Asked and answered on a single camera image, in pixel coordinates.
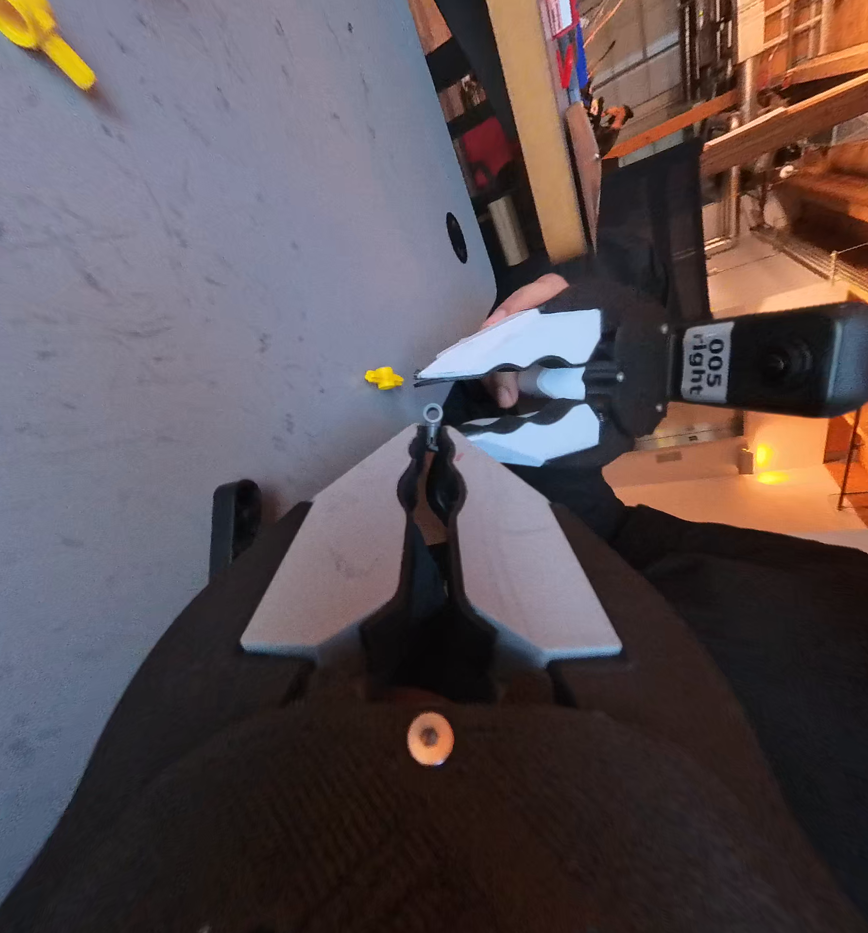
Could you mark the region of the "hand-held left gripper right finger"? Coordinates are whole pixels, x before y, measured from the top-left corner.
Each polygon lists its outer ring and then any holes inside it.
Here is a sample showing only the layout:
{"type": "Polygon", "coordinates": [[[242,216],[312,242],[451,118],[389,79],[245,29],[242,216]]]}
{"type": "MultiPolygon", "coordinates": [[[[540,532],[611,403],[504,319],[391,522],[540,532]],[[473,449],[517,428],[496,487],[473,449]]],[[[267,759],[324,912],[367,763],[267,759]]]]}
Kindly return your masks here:
{"type": "Polygon", "coordinates": [[[463,611],[494,636],[496,666],[547,666],[622,653],[548,500],[452,428],[447,478],[451,573],[463,611]]]}

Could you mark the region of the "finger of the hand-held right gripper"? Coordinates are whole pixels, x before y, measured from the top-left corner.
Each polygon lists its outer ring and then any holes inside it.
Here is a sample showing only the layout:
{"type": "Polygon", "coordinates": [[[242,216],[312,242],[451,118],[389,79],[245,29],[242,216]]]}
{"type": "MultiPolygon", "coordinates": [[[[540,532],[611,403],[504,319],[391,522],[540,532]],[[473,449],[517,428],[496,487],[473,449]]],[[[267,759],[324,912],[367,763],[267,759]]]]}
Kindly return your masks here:
{"type": "Polygon", "coordinates": [[[464,437],[507,466],[543,467],[596,447],[601,422],[591,406],[550,401],[530,414],[503,414],[464,423],[464,437]]]}
{"type": "Polygon", "coordinates": [[[600,308],[518,311],[443,350],[415,373],[414,382],[478,380],[498,371],[521,372],[534,366],[583,367],[602,333],[600,308]]]}

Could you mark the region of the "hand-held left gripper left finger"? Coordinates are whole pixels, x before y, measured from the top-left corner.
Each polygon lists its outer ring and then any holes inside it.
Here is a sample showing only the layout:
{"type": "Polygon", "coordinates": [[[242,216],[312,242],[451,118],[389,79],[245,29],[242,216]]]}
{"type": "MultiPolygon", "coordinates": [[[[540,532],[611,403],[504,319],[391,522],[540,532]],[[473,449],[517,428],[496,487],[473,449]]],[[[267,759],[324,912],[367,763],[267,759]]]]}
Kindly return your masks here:
{"type": "Polygon", "coordinates": [[[410,425],[312,497],[241,636],[250,654],[340,657],[411,595],[421,428],[410,425]]]}

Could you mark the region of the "black toy beam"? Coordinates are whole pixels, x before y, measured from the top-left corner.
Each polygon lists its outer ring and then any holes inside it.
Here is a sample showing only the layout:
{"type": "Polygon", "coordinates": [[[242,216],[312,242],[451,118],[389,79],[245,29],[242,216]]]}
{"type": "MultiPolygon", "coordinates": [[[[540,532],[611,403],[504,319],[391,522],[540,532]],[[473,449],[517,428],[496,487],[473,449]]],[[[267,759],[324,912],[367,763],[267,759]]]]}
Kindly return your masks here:
{"type": "Polygon", "coordinates": [[[221,484],[212,498],[208,578],[212,580],[245,553],[262,523],[260,487],[242,479],[221,484]]]}

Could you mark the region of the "grey desk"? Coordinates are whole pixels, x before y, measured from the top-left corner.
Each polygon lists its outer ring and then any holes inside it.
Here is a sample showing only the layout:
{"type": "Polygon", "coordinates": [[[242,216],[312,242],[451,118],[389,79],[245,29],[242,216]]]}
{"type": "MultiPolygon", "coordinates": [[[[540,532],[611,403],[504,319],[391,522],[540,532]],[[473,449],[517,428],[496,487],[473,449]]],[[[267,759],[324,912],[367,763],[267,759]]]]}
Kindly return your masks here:
{"type": "Polygon", "coordinates": [[[0,905],[208,578],[414,417],[494,274],[408,2],[51,2],[0,34],[0,905]],[[463,228],[454,256],[445,216],[463,228]]]}

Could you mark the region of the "person's right hand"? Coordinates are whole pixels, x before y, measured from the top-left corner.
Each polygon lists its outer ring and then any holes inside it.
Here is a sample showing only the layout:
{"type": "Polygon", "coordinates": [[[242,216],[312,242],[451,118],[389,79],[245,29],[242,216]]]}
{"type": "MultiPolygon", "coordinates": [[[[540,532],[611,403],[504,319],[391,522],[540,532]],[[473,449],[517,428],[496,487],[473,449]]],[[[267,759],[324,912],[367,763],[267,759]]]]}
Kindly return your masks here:
{"type": "MultiPolygon", "coordinates": [[[[521,286],[499,304],[483,322],[480,330],[496,326],[513,314],[533,309],[563,293],[569,283],[560,274],[545,274],[532,283],[521,286]]],[[[500,410],[515,408],[520,395],[520,373],[498,370],[482,379],[488,394],[500,410]]]]}

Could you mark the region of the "gold metal cylinder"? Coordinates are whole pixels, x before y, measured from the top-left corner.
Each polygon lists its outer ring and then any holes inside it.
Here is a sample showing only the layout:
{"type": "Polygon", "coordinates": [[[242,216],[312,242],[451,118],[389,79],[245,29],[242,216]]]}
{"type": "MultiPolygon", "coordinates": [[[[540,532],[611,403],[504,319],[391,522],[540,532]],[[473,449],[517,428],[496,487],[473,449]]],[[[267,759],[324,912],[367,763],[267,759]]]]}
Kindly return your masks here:
{"type": "Polygon", "coordinates": [[[530,257],[530,249],[512,195],[493,199],[487,209],[504,262],[508,267],[521,265],[530,257]]]}

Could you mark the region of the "red plastic bin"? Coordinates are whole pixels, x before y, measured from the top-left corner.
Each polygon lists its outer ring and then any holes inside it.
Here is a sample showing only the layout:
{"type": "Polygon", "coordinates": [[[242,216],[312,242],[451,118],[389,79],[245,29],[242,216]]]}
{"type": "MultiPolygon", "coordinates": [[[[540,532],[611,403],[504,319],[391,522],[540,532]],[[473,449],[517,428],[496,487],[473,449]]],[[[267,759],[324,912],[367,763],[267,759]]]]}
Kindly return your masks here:
{"type": "Polygon", "coordinates": [[[462,134],[459,142],[475,191],[487,191],[508,182],[518,150],[496,116],[462,134]]]}

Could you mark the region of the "yellow edged table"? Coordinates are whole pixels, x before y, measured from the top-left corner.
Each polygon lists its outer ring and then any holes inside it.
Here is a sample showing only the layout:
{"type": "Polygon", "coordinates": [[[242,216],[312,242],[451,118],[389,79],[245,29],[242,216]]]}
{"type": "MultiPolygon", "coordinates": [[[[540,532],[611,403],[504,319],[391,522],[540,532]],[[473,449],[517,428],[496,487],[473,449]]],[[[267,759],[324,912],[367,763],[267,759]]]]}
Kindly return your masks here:
{"type": "Polygon", "coordinates": [[[588,252],[559,101],[556,55],[536,1],[488,1],[494,39],[549,260],[588,252]]]}

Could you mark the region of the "red white sign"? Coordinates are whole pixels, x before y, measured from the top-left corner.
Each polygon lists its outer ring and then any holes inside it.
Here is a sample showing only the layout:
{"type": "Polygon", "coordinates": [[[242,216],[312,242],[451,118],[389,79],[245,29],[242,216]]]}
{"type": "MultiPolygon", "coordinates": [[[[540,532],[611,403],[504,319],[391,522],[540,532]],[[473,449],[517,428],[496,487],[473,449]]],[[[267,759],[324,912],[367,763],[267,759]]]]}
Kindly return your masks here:
{"type": "Polygon", "coordinates": [[[577,1],[538,1],[538,10],[547,41],[568,35],[579,22],[577,1]]]}

